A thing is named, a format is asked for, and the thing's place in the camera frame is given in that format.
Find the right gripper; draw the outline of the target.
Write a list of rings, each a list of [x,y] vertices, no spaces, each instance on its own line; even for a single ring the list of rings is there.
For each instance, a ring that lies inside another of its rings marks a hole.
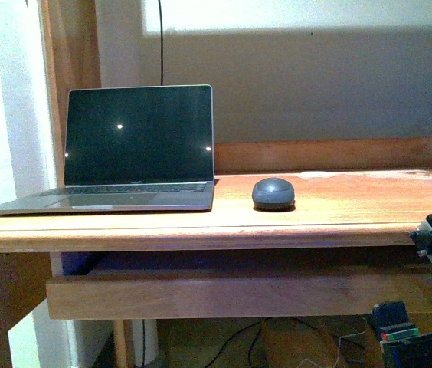
[[[372,308],[371,327],[381,345],[385,367],[432,367],[432,332],[421,334],[407,313],[404,298],[427,302],[432,296],[432,273],[407,268],[386,274],[396,282],[396,297]]]

